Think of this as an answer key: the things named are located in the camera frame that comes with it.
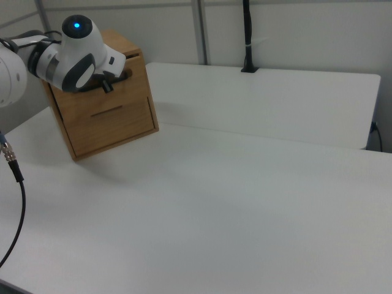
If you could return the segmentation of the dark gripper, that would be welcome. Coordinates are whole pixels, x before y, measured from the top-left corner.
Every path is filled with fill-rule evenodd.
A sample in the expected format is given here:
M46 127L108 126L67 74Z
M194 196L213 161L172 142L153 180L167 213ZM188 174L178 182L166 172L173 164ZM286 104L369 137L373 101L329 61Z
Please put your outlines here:
M124 70L126 57L124 54L104 44L96 59L96 74L109 75L120 80L126 80L132 76L132 70ZM102 80L102 89L105 93L113 91L113 86L107 80Z

